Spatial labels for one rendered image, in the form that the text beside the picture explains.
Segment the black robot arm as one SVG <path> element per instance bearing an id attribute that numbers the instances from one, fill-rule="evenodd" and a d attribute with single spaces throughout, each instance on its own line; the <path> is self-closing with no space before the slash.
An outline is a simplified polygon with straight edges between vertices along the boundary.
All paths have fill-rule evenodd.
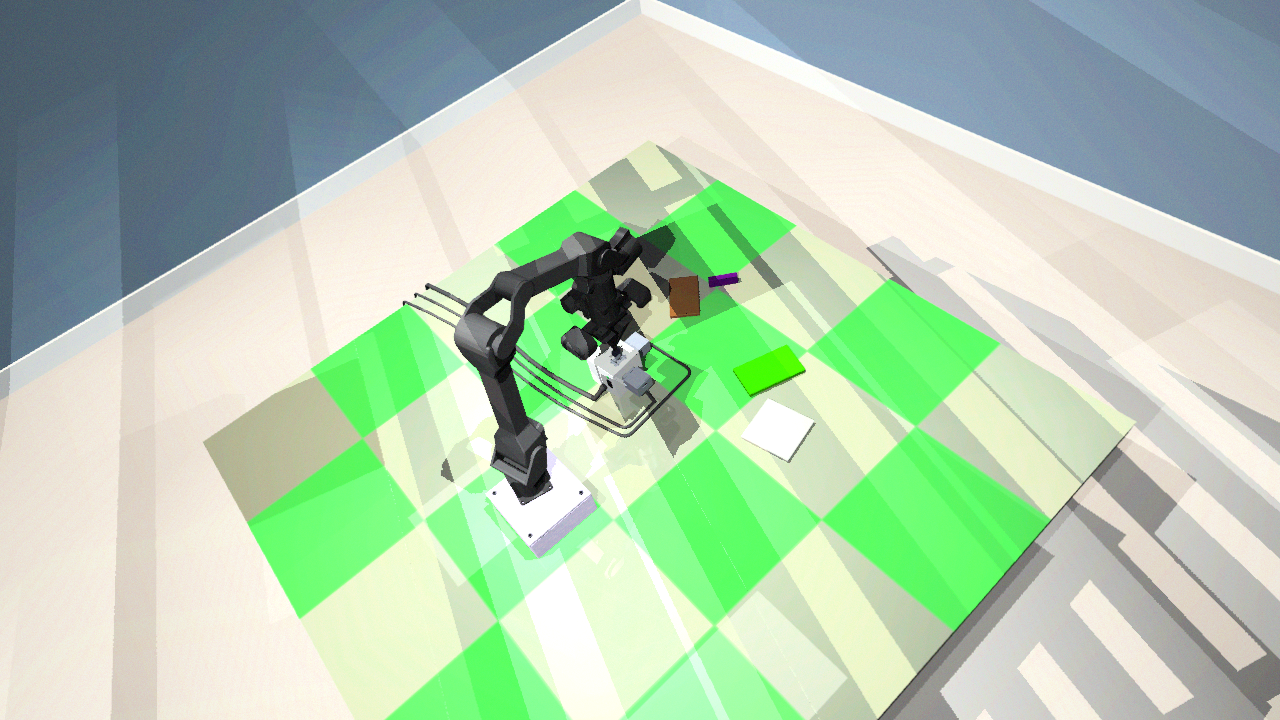
<path id="1" fill-rule="evenodd" d="M 625 275 L 641 252 L 643 245 L 623 227 L 609 241 L 575 232 L 556 252 L 499 272 L 489 288 L 468 302 L 454 328 L 454 345 L 477 369 L 499 427 L 490 466 L 506 475 L 521 506 L 553 489 L 545 428 L 526 415 L 511 366 L 525 328 L 525 307 L 538 293 L 577 277 L 561 306 L 590 319 L 582 293 L 590 304 L 611 301 L 613 275 Z M 511 301 L 507 325 L 483 316 L 502 299 Z"/>

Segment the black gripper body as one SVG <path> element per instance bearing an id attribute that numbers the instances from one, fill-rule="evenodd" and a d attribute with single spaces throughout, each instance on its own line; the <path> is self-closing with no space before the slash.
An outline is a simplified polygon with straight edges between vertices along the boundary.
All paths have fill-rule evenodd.
<path id="1" fill-rule="evenodd" d="M 561 337 L 561 345 L 584 361 L 596 352 L 598 345 L 593 334 L 598 340 L 605 340 L 611 334 L 611 325 L 627 315 L 626 310 L 632 305 L 630 301 L 634 301 L 637 307 L 644 307 L 652 301 L 652 292 L 634 278 L 627 278 L 616 288 L 614 297 L 605 304 L 590 304 L 584 293 L 581 299 L 584 304 L 588 304 L 591 320 L 582 328 L 573 325 Z"/>

